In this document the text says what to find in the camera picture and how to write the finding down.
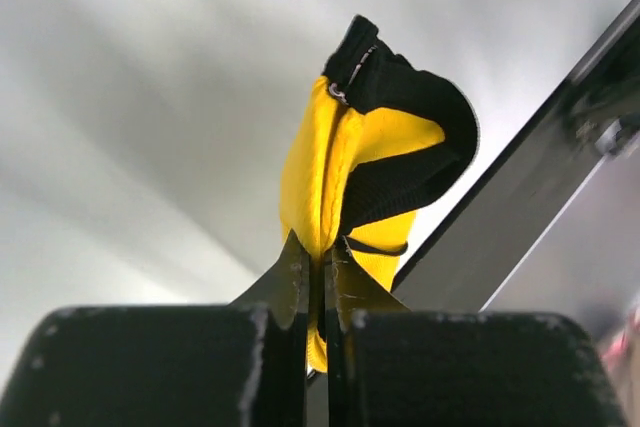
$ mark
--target yellow and black bag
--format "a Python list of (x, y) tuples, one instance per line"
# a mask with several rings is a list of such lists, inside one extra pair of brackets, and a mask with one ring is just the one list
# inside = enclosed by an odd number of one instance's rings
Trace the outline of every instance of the yellow and black bag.
[[(280, 218), (285, 238), (293, 229), (316, 268), (345, 236), (356, 262), (390, 290), (416, 210), (468, 167), (478, 128), (451, 82), (413, 69), (377, 34), (356, 16), (316, 80), (285, 162)], [(307, 356), (326, 372), (317, 321)]]

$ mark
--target yellow fabric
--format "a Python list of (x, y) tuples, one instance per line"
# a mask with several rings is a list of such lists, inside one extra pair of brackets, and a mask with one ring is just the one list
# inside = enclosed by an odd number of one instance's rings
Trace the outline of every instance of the yellow fabric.
[[(316, 80), (282, 174), (280, 219), (284, 238), (294, 230), (311, 255), (314, 269), (338, 235), (342, 197), (349, 173), (360, 163), (406, 154), (444, 140), (435, 122), (380, 107), (362, 115), (329, 96), (328, 79)], [(409, 235), (415, 211), (354, 229), (350, 236), (367, 245), (393, 250)], [(391, 288), (398, 258), (354, 252), (355, 260), (385, 289)], [(318, 302), (311, 292), (310, 301)], [(327, 371), (326, 345), (311, 318), (307, 358)]]

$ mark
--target black fabric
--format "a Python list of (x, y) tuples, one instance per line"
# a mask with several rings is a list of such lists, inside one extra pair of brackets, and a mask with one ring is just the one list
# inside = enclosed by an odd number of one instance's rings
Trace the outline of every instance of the black fabric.
[(386, 255), (389, 257), (400, 257), (409, 248), (409, 244), (406, 242), (402, 244), (402, 246), (399, 249), (385, 250), (385, 249), (379, 249), (369, 244), (365, 244), (364, 242), (360, 242), (359, 240), (356, 240), (353, 237), (345, 237), (345, 239), (347, 241), (347, 245), (349, 246), (349, 249), (355, 250), (356, 252), (362, 252), (364, 254), (378, 254), (378, 255)]
[(588, 335), (554, 314), (369, 312), (346, 356), (354, 425), (626, 425)]
[(438, 144), (358, 165), (347, 179), (339, 234), (435, 202), (460, 176), (458, 159)]
[(330, 94), (367, 114), (387, 107), (432, 120), (444, 142), (417, 152), (358, 165), (347, 179), (340, 233), (409, 212), (437, 200), (475, 156), (478, 126), (464, 95), (447, 79), (417, 71), (356, 16), (323, 75)]

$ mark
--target black elastic band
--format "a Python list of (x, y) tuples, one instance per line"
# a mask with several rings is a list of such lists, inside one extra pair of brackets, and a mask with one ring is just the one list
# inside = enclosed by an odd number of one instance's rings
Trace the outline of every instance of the black elastic band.
[(347, 179), (340, 234), (429, 205), (467, 169), (478, 146), (471, 106), (449, 80), (417, 71), (377, 38), (378, 28), (356, 16), (323, 75), (331, 95), (361, 114), (380, 107), (437, 123), (444, 142), (358, 165)]
[(365, 244), (363, 242), (360, 242), (359, 240), (354, 239), (353, 237), (345, 237), (345, 239), (347, 241), (347, 245), (351, 250), (362, 252), (363, 254), (377, 254), (386, 255), (388, 257), (400, 257), (409, 248), (409, 244), (407, 242), (405, 242), (401, 247), (395, 250), (386, 250)]

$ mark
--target black frame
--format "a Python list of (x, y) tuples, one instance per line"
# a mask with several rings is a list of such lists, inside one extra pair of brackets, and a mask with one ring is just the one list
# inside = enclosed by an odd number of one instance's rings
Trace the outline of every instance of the black frame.
[[(602, 158), (580, 145), (572, 113), (611, 64), (640, 42), (632, 0), (394, 280), (413, 310), (477, 312)], [(327, 380), (307, 390), (308, 425), (328, 425)]]

